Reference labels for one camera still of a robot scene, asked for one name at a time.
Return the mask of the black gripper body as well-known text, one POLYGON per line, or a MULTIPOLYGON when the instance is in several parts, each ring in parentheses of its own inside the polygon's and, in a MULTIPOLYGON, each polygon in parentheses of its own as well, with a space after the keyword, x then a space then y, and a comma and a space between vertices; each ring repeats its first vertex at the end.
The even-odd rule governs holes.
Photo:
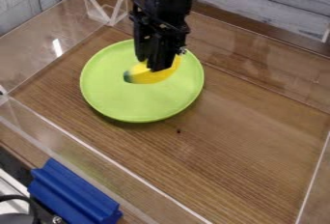
POLYGON ((187 38, 191 29, 185 17, 191 12, 192 2, 193 0, 131 0, 132 24, 140 22, 149 26, 153 34, 184 35, 187 38))

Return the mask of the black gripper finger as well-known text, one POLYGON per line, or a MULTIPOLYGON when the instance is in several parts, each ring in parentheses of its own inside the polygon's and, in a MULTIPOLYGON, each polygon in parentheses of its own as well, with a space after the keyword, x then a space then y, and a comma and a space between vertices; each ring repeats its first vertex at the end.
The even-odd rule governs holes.
POLYGON ((133 48, 139 62, 145 61, 151 55, 151 39, 153 30, 140 22, 133 23, 133 48))
POLYGON ((167 70, 173 61, 173 57, 181 53, 185 46, 185 36, 163 36, 153 34, 149 40, 149 51, 147 66, 152 72, 167 70))

